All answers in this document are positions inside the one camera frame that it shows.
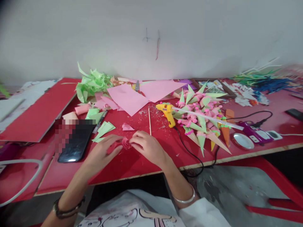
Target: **yellow glue gun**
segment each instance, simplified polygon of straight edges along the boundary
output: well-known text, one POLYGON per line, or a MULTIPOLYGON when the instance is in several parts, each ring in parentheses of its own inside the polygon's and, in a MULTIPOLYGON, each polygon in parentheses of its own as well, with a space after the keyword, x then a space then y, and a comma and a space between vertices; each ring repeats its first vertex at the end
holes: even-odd
POLYGON ((161 110, 164 113, 164 116, 167 118, 168 123, 169 123, 169 127, 173 128, 176 123, 174 120, 173 115, 171 114, 174 110, 173 110, 173 105, 166 105, 166 104, 158 104, 156 105, 158 110, 161 110))

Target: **floor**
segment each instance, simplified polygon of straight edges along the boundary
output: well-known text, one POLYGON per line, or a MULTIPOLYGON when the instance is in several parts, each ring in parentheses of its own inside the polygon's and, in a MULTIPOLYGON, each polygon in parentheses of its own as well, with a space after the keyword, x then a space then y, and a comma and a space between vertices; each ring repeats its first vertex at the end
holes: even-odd
MULTIPOLYGON (((244 204, 269 207, 268 197, 287 198, 273 181, 260 169, 247 167, 215 166, 204 169, 192 180, 202 197, 213 203, 232 227, 237 226, 302 226, 303 224, 250 213, 244 204)), ((90 187, 81 212, 85 213, 93 192, 90 187)), ((0 214, 0 223, 9 227, 27 227, 43 222, 53 202, 62 193, 34 197, 29 201, 12 203, 0 214)), ((78 216, 77 223, 83 219, 78 216)))

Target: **white cable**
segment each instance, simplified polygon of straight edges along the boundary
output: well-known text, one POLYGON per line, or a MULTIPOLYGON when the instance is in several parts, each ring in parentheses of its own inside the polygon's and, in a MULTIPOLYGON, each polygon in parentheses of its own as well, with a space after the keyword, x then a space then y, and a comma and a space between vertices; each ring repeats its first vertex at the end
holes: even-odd
POLYGON ((3 207, 5 205, 11 203, 19 195, 21 195, 29 187, 29 185, 36 179, 36 177, 40 173, 40 171, 42 169, 42 165, 43 165, 43 163, 38 159, 19 159, 19 160, 0 161, 0 165, 8 165, 8 164, 15 164, 15 163, 28 163, 28 162, 29 163, 32 163, 32 162, 37 163, 39 165, 38 170, 36 171, 34 176, 30 179, 30 181, 15 196, 13 196, 10 200, 7 200, 6 202, 1 203, 0 207, 3 207))
POLYGON ((280 134, 280 135, 282 135, 282 136, 303 136, 303 134, 280 134))

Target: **black smartphone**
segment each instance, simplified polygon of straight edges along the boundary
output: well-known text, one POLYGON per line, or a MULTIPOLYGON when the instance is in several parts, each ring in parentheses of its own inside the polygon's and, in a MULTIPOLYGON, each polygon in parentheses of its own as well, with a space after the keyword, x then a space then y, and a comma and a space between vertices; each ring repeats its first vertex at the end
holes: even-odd
POLYGON ((77 120, 75 129, 69 135, 68 143, 62 149, 62 153, 58 158, 58 162, 77 162, 80 161, 85 153, 89 143, 92 131, 96 124, 92 120, 77 120))
POLYGON ((285 112, 288 113, 290 116, 293 116, 294 118, 303 122, 303 113, 301 111, 298 111, 297 109, 289 109, 285 112))

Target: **white wall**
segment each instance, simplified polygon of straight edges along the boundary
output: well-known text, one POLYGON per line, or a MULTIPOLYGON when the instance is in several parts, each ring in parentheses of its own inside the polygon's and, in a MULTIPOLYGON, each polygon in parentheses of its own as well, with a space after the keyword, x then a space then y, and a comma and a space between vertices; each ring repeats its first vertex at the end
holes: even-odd
POLYGON ((302 0, 14 0, 1 13, 0 79, 80 77, 77 61, 133 79, 302 62, 302 10, 302 0))

